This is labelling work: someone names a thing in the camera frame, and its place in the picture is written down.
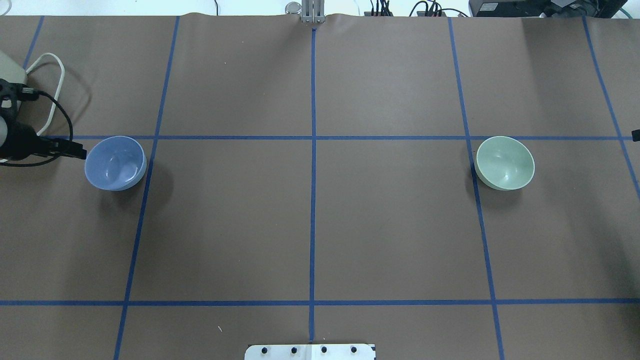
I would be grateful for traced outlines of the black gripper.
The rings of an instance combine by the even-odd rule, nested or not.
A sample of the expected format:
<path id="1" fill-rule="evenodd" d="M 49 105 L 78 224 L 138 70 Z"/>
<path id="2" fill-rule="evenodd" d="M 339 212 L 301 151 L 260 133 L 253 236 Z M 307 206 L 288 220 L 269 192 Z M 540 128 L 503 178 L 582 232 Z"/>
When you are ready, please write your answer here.
<path id="1" fill-rule="evenodd" d="M 62 157 L 87 159 L 87 150 L 81 143 L 39 136 L 32 126 L 19 121 L 9 126 L 10 161 L 21 161 L 30 156 L 53 158 L 60 153 Z"/>

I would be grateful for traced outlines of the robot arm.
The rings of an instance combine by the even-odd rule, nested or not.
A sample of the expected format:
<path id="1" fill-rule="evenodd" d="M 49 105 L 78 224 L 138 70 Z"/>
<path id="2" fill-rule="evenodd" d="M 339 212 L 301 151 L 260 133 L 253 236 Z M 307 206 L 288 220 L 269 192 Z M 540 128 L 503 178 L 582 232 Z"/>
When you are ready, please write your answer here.
<path id="1" fill-rule="evenodd" d="M 39 167 L 61 157 L 86 160 L 88 152 L 81 143 L 73 141 L 74 129 L 70 116 L 62 105 L 41 89 L 26 84 L 0 80 L 1 102 L 9 101 L 9 107 L 1 107 L 0 156 L 6 160 L 2 167 Z M 18 121 L 18 102 L 48 98 L 64 116 L 68 126 L 68 138 L 39 136 L 31 125 Z"/>

